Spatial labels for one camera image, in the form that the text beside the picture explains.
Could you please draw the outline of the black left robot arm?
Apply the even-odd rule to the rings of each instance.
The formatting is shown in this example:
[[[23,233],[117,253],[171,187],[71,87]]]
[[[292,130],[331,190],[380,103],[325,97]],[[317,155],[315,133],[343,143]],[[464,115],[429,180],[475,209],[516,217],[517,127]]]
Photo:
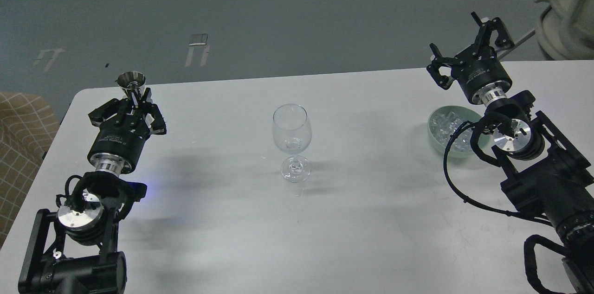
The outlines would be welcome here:
[[[166,133],[151,90],[132,81],[123,99],[89,114],[99,132],[88,154],[95,168],[72,175],[58,194],[58,210],[37,212],[19,276],[21,294],[123,294],[127,261],[117,249],[119,224],[147,186],[126,181],[146,140]]]

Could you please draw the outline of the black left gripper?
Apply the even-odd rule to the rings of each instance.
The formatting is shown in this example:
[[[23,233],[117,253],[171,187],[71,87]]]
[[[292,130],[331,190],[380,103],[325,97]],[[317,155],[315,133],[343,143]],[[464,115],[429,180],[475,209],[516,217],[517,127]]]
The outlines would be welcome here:
[[[135,90],[135,123],[132,123],[130,99],[112,99],[88,114],[98,134],[87,155],[95,165],[100,157],[120,158],[121,174],[135,171],[142,149],[150,135],[167,133],[165,119],[157,104],[151,101],[151,89]]]

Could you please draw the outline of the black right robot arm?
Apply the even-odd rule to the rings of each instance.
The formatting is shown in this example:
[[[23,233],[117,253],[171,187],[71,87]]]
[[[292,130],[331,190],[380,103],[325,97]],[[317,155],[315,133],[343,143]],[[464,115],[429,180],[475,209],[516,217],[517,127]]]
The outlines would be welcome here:
[[[480,19],[472,12],[478,33],[474,42],[454,57],[444,57],[431,43],[433,59],[427,71],[442,89],[458,82],[469,104],[486,107],[478,121],[464,121],[450,136],[443,157],[450,188],[479,209],[551,226],[561,243],[531,235],[524,241],[524,269],[529,285],[549,294],[537,274],[535,247],[541,245],[562,256],[571,285],[578,294],[594,291],[594,201],[587,192],[593,184],[590,162],[541,111],[532,118],[535,97],[528,90],[507,93],[513,81],[498,59],[516,46],[503,21]],[[471,130],[470,146],[482,161],[506,175],[501,190],[515,211],[495,209],[462,193],[448,175],[448,153],[464,131]]]

